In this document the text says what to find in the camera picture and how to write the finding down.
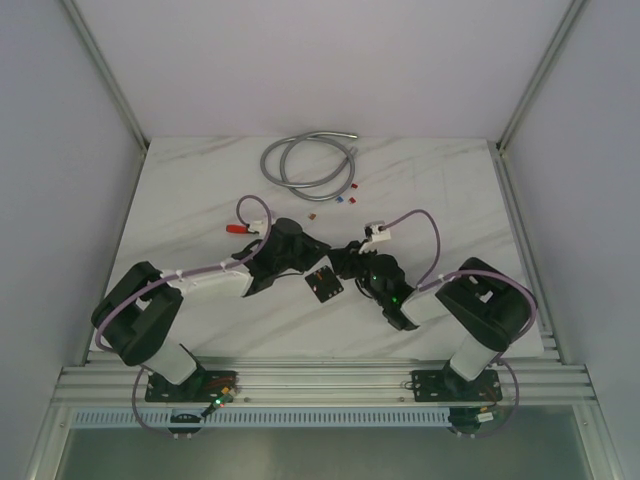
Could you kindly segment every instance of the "gray cable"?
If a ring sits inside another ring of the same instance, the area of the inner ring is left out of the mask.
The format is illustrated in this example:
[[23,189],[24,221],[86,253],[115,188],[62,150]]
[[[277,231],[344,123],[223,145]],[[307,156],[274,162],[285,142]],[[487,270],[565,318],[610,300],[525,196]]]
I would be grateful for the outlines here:
[[[336,198],[340,196],[340,194],[344,192],[346,189],[348,189],[351,186],[351,183],[353,182],[353,177],[356,174],[356,163],[355,163],[354,155],[358,150],[355,147],[348,149],[346,146],[342,145],[341,143],[336,142],[332,138],[327,138],[327,137],[358,138],[358,135],[356,135],[355,133],[319,131],[319,132],[303,133],[302,135],[298,135],[296,137],[289,137],[289,138],[283,138],[282,140],[278,140],[277,142],[269,145],[267,149],[263,152],[262,157],[260,157],[260,169],[262,170],[263,175],[267,177],[267,180],[269,180],[270,182],[275,183],[276,185],[279,185],[281,187],[288,188],[291,191],[291,193],[293,193],[294,195],[304,200],[309,200],[311,202],[324,202],[325,200],[331,200],[332,198]],[[289,179],[287,178],[287,173],[285,171],[287,155],[289,155],[289,152],[293,147],[298,145],[300,142],[304,142],[305,140],[310,140],[313,142],[322,142],[328,145],[332,145],[336,147],[338,150],[341,150],[342,152],[344,152],[345,159],[338,166],[338,168],[336,168],[332,173],[330,173],[324,178],[315,180],[313,182],[293,183],[289,181]],[[271,175],[267,170],[267,157],[275,148],[278,148],[280,145],[283,145],[285,143],[288,143],[289,145],[287,145],[287,148],[285,148],[284,152],[282,152],[282,156],[280,157],[280,178],[277,178]],[[338,188],[335,192],[329,193],[326,195],[308,195],[298,190],[301,188],[319,187],[320,185],[325,185],[329,183],[331,180],[336,178],[340,174],[340,172],[344,170],[344,168],[347,165],[349,166],[349,178],[347,178],[347,181],[344,183],[344,185]]]

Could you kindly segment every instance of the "white marble table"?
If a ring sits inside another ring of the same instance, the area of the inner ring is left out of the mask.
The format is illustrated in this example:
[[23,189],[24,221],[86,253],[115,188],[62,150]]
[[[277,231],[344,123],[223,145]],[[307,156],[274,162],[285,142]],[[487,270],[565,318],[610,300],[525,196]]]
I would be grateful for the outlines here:
[[[237,223],[237,199],[262,197],[277,216],[292,218],[318,240],[344,246],[363,238],[372,220],[387,222],[413,208],[429,210],[442,234],[437,273],[456,270],[477,256],[518,281],[522,266],[507,219],[492,159],[484,140],[360,138],[355,181],[357,203],[301,200],[269,183],[260,172],[262,151],[275,138],[155,138],[129,214],[111,286],[142,260],[161,269],[217,263],[253,237],[225,232]],[[271,169],[281,149],[270,158]],[[342,160],[314,142],[296,147],[287,172],[293,181],[320,178]],[[245,216],[262,215],[247,203]],[[310,213],[316,219],[308,219]],[[434,235],[416,216],[393,229],[381,252],[394,255],[415,283],[430,265]],[[394,330],[352,281],[320,304],[302,276],[277,280],[253,297],[200,303],[176,319],[171,335],[199,355],[230,357],[395,357],[447,359],[466,332],[451,316],[433,318],[413,332]],[[507,356],[533,357],[543,347],[537,326]]]

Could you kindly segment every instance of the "red object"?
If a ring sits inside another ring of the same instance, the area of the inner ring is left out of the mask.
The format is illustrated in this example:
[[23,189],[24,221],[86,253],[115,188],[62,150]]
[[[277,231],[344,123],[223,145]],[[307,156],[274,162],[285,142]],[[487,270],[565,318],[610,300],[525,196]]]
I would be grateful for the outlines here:
[[249,233],[249,229],[246,225],[227,225],[227,232],[229,233]]

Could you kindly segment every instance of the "white connector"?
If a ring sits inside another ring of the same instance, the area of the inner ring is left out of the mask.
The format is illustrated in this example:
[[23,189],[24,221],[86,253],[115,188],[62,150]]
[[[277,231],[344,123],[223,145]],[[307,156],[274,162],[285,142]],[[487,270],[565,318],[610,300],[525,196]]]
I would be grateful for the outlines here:
[[267,222],[263,220],[256,220],[249,224],[247,230],[249,233],[257,233],[260,238],[264,238],[267,234]]
[[476,416],[476,420],[478,421],[478,423],[490,422],[491,420],[493,420],[493,413],[491,412],[479,413]]
[[379,243],[391,240],[391,231],[387,228],[384,228],[384,222],[382,221],[371,222],[365,225],[365,231],[366,229],[370,229],[371,234],[367,236],[367,239],[360,247],[360,251],[358,252],[360,254],[375,250],[378,248]]

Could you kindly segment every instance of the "white wall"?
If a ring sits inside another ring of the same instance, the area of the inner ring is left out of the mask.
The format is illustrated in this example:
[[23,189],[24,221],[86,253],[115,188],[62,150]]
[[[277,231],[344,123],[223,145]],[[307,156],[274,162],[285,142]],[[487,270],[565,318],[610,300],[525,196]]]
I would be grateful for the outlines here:
[[591,2],[511,159],[561,328],[640,477],[640,4]]
[[58,2],[2,2],[0,59],[0,477],[13,480],[84,341],[138,151]]
[[497,140],[568,0],[78,0],[147,136]]

